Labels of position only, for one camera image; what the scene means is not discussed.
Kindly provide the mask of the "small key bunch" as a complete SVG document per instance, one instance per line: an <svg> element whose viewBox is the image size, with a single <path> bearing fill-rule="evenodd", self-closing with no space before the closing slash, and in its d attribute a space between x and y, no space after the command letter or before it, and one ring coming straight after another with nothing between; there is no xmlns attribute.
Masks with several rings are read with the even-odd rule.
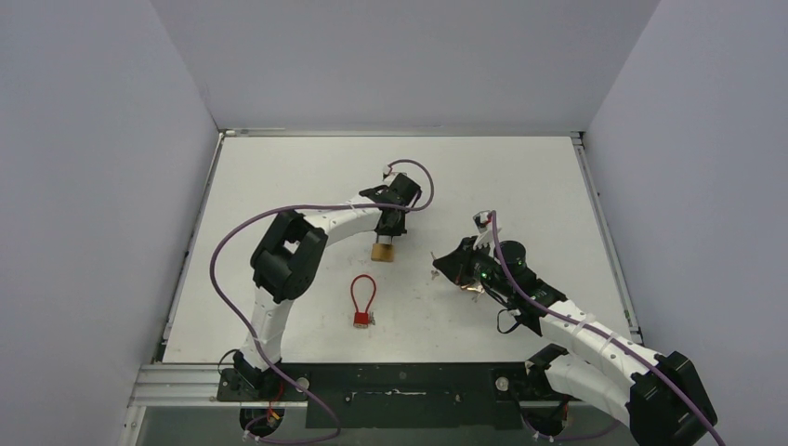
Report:
<svg viewBox="0 0 788 446"><path fill-rule="evenodd" d="M433 252L430 252L430 256L431 256L431 271L430 271L430 275L431 275L431 279L435 280L436 278L438 278L441 275L441 273L437 269L437 267L435 266L435 261L437 259L435 254Z"/></svg>

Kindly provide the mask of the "brass padlock long shackle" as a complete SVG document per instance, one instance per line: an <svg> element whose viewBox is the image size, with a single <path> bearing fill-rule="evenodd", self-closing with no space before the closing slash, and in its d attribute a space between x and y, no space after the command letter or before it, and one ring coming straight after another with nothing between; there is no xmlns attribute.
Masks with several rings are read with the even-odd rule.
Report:
<svg viewBox="0 0 788 446"><path fill-rule="evenodd" d="M374 243L370 253L370 259L374 262L393 262L395 259L395 248L391 243Z"/></svg>

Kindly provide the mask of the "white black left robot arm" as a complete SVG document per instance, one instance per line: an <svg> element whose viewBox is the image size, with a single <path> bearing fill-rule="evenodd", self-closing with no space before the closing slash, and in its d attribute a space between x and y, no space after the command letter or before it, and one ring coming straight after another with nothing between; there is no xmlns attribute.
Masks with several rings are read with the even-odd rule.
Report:
<svg viewBox="0 0 788 446"><path fill-rule="evenodd" d="M254 400L273 396L281 379L271 366L282 358L282 337L297 298L312 285L327 247L363 232L373 232L371 259L390 262L393 241L406 233L406 215L421 187L404 173L388 173L382 184L361 190L335 206L280 208L250 258L256 287L248 335L233 356L235 377Z"/></svg>

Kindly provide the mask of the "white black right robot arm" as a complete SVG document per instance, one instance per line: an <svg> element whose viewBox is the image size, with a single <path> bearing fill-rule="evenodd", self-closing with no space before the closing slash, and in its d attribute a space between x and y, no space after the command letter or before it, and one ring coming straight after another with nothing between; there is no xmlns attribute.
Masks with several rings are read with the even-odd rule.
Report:
<svg viewBox="0 0 788 446"><path fill-rule="evenodd" d="M716 411L687 356L645 348L597 321L527 266L521 243L466 237L432 265L458 287L480 286L547 340L525 362L534 397L585 401L627 426L640 445L693 445L714 433Z"/></svg>

